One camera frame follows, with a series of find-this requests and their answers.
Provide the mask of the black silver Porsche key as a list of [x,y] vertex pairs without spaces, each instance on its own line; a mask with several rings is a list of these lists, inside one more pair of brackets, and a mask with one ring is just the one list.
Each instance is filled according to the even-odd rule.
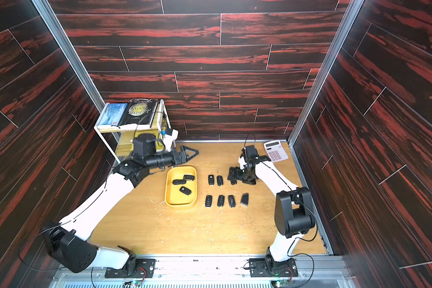
[[194,175],[184,175],[183,179],[186,181],[194,181],[195,180],[195,176]]

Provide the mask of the dark grey car key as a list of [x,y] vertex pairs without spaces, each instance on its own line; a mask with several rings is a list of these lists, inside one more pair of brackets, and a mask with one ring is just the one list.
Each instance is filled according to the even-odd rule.
[[249,200],[249,195],[248,195],[248,193],[244,193],[244,194],[241,196],[240,204],[241,204],[242,206],[248,206],[248,200]]

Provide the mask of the silver-edged car key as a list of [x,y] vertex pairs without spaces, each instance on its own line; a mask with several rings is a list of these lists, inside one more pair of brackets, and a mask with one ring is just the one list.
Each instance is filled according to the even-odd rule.
[[228,203],[231,208],[236,207],[236,201],[234,195],[228,195]]

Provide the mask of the black three-button car key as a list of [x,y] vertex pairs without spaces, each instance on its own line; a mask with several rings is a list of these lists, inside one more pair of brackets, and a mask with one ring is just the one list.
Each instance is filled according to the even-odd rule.
[[217,200],[217,206],[218,207],[223,207],[224,206],[224,202],[225,202],[225,196],[224,195],[219,195],[218,200]]

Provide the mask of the black VW car key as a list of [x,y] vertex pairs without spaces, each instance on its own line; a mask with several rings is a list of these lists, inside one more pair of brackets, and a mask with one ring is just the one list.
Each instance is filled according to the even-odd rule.
[[180,187],[180,192],[187,196],[192,194],[192,191],[185,186]]

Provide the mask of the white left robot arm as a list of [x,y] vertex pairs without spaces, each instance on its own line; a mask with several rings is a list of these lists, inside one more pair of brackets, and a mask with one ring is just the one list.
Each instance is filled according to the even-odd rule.
[[178,166],[198,155],[198,150],[181,146],[170,139],[157,139],[144,133],[134,138],[130,156],[115,166],[106,181],[84,203],[59,223],[43,226],[42,235],[48,255],[73,273],[87,268],[119,270],[131,277],[137,271],[136,254],[125,247],[99,247],[89,238],[99,222],[127,194],[132,192],[150,170]]

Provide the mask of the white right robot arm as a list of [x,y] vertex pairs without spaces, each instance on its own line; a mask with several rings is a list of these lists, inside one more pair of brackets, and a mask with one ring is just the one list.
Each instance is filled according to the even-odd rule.
[[272,264],[284,262],[293,256],[291,252],[297,243],[316,225],[312,193],[289,181],[253,145],[243,147],[238,163],[238,167],[229,169],[229,181],[255,185],[261,180],[276,197],[274,222],[278,233],[267,249],[266,260]]

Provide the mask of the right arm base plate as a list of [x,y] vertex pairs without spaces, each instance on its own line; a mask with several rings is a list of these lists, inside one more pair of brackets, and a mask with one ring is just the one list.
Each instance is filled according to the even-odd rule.
[[251,258],[248,260],[248,264],[244,269],[248,270],[250,276],[254,278],[298,276],[296,262],[293,258],[282,262],[275,262],[271,256]]

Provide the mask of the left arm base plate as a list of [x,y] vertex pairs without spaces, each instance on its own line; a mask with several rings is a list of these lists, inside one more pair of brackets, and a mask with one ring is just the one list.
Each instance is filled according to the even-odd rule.
[[129,261],[119,270],[107,268],[105,278],[152,278],[156,268],[155,259],[136,259]]

